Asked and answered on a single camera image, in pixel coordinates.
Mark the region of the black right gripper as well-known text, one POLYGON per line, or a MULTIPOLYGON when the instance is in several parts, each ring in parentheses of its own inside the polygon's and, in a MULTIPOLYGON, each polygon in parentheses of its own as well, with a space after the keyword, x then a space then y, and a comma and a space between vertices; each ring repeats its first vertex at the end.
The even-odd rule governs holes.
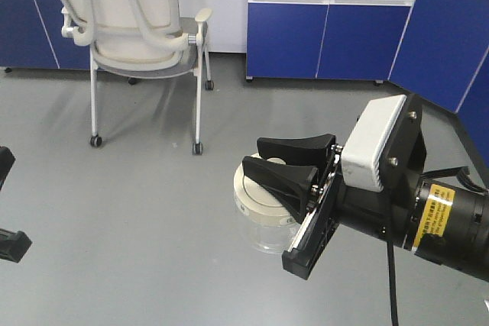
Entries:
POLYGON ((263 159, 246 156, 242 160, 245 176, 274 196, 294 219, 303 219, 296 238, 282 254, 283 268, 302 279, 309 278, 341 224, 385 238, 385 195, 347 186, 339 152, 335 147, 329 152, 333 144, 332 134, 259 137, 257 151, 263 159), (270 158, 282 159, 285 164, 268 161, 270 158), (318 181, 316 167, 325 168, 319 181, 320 195, 311 193, 318 181))

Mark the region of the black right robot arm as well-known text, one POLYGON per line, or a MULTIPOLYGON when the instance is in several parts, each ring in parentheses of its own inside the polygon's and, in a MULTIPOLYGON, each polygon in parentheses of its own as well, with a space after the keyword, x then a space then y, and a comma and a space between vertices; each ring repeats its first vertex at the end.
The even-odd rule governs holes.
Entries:
POLYGON ((345 144, 332 134, 261 137, 244 175, 300 224, 283 268, 307 279, 339 225, 488 278, 488 190, 464 167, 425 171, 418 95, 369 101, 345 144))

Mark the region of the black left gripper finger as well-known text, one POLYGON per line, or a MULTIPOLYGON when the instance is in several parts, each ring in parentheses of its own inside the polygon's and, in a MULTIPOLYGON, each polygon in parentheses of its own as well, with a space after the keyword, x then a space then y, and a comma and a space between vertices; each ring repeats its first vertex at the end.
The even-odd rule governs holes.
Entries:
POLYGON ((32 245, 32 240, 23 231, 1 229, 1 259, 19 263, 32 245))
POLYGON ((15 163, 15 156, 8 147, 0 147, 0 188, 5 183, 5 180, 10 173, 11 168, 15 163))

